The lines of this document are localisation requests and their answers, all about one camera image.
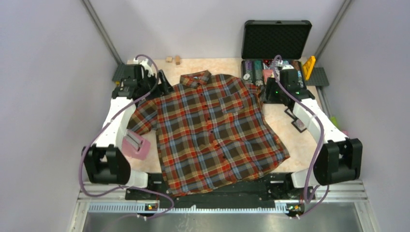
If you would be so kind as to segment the plaid flannel shirt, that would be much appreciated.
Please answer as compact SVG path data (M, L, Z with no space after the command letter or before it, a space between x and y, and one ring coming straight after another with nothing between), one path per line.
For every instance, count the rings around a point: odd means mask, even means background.
M289 158L267 124L260 90L229 74L184 74L173 92L141 101L128 123L155 131L163 179L174 196L252 181Z

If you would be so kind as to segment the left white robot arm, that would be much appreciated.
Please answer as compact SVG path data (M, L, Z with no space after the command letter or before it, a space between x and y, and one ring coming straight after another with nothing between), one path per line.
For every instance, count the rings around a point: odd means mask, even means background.
M116 87L109 112L96 140L84 147L83 164L91 183L134 186L142 199L149 200L155 187L148 182L148 173L132 170L128 159L144 160L151 143L127 126L142 100L170 94L173 88L164 72L147 58L120 64L113 81Z

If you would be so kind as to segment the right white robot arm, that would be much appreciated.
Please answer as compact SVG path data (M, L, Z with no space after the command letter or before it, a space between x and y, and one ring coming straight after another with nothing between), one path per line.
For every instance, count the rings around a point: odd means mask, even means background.
M264 99L274 98L276 103L285 105L285 112L293 118L293 124L303 123L317 143L309 167L290 174L291 181L283 186L285 196L297 199L304 187L358 179L363 151L361 141L349 138L331 122L294 66L285 61L274 61L272 65L272 74L266 79Z

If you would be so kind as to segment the black brooch display tray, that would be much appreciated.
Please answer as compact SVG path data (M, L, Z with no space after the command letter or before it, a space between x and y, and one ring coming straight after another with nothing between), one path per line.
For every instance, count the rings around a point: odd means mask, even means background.
M284 113L286 113L286 114L292 119L291 124L296 128L296 130L297 130L299 133L303 133L304 131L307 130L307 128L306 128L306 126L304 125L304 123L303 123L300 119L298 119L298 118L291 112L291 110L290 110L289 108L286 108L285 111L284 111Z

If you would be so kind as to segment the yellow plastic toy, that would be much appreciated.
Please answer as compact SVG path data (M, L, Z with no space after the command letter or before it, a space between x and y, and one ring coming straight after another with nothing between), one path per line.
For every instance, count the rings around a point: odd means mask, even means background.
M310 56L309 59L307 59L307 61L303 64L302 68L303 68L303 74L304 74L304 78L306 81L308 81L312 75L314 66L316 63L316 58L315 56Z

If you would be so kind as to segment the left grey baseplate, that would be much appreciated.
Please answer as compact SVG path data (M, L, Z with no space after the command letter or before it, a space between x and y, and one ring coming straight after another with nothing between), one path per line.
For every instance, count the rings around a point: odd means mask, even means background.
M112 81L121 82L122 79L129 78L134 78L134 65L121 63L117 66Z

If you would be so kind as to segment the grey baseplate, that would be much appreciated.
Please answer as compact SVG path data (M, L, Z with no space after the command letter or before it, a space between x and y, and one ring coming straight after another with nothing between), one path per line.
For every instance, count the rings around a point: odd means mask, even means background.
M122 79L129 78L134 78L134 65L121 63L117 66L112 81L121 82Z
M329 81L323 67L315 67L308 80L305 81L307 86L327 87Z

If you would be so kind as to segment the right grey baseplate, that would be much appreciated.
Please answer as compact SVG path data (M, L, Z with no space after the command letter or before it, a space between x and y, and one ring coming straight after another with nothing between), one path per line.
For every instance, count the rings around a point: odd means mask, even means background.
M329 81L323 67L315 67L308 80L305 81L307 86L327 87Z

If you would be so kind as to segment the black poker chip case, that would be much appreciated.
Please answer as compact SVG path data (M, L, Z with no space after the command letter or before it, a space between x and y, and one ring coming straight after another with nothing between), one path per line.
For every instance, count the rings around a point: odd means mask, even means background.
M276 55L281 55L284 65L297 70L299 85L306 88L302 74L302 57L312 23L308 20L248 20L244 23L241 49L242 79L257 87L264 87L265 70L275 70Z

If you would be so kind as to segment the green pink toy pieces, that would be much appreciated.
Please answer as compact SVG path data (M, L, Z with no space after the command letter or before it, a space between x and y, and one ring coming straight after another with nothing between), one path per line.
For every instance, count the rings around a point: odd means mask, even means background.
M346 130L343 130L343 129L338 125L338 122L337 122L337 119L336 119L335 116L331 116L331 117L330 117L330 120L331 120L331 122L334 124L334 126L335 126L337 129L339 129L342 133L344 133L344 134L347 135L347 136L349 135Z

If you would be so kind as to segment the pink metronome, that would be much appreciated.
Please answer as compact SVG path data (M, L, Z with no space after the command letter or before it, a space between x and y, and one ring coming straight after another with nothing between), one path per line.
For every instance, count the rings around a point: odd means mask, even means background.
M149 154L151 142L131 130L127 130L121 145L122 154L126 157L145 160Z

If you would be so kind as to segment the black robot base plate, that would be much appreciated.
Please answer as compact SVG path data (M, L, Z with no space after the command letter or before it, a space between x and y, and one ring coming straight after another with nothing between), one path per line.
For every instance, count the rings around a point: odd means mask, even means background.
M174 200L174 209L251 209L275 207L275 201L296 200L302 202L303 188L295 188L291 184L290 173L268 174L255 181L237 182L223 186L212 192L195 193L187 196L171 196L167 193L168 185L161 174L148 174L148 190L166 194ZM155 200L161 208L169 208L171 202L153 193L128 188L126 200Z

